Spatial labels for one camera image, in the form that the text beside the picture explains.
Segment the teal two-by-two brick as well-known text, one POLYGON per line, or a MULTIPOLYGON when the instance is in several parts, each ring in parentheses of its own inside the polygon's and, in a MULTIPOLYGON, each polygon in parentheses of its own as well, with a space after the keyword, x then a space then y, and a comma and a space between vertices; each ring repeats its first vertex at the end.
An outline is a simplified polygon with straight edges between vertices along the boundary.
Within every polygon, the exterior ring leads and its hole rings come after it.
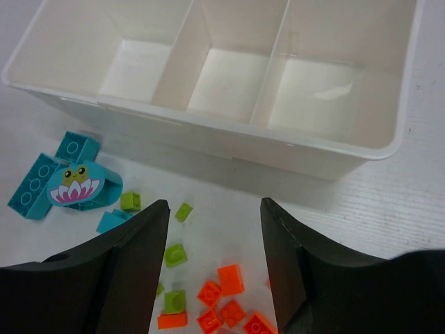
POLYGON ((100 149, 95 139, 74 132, 66 132, 56 151, 55 158, 70 164, 94 161, 100 149))

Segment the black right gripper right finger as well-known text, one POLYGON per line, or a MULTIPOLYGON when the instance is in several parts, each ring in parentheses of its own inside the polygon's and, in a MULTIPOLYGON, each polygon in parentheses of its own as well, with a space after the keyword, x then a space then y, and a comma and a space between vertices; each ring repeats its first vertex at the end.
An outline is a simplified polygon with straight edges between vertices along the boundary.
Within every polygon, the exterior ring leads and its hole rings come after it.
POLYGON ((335 242, 274 200, 261 230, 280 333, 443 333, 444 252, 390 260, 335 242))

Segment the teal frog lotus brick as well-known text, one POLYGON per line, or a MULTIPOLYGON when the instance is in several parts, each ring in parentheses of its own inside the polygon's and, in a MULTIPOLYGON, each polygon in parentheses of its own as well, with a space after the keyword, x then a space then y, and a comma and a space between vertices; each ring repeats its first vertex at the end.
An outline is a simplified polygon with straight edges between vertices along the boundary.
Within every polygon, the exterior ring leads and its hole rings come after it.
POLYGON ((52 205, 83 212, 114 204, 122 190, 119 174, 85 161, 56 171, 47 183, 47 198, 52 205))

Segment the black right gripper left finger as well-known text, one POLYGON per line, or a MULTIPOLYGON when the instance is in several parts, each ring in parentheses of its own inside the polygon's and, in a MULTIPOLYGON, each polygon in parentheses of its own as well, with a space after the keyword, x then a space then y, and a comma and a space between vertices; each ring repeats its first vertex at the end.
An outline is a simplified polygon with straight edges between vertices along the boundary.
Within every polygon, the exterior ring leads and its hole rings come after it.
POLYGON ((1 268, 1 332, 148 333, 169 216, 157 200, 42 262, 1 268))

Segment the teal two-by-four brick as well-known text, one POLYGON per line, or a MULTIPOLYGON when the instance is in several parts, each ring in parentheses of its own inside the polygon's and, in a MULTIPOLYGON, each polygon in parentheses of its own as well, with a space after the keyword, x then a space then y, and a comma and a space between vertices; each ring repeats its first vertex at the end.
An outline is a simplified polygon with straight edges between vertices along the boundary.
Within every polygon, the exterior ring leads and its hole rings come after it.
POLYGON ((41 153, 8 202, 9 208, 26 219, 44 219, 52 204, 47 198, 47 184, 66 164, 41 153))

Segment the small teal slope brick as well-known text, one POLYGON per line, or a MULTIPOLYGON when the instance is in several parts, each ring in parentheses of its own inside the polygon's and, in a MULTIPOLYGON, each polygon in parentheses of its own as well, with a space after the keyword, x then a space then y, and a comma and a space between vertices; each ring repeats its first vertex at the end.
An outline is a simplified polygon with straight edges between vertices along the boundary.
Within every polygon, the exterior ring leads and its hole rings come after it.
POLYGON ((99 234, 108 232, 109 230, 122 225, 132 217, 133 215, 131 213, 124 212, 118 209, 114 209, 112 212, 104 212, 99 225, 96 228, 96 231, 99 234))

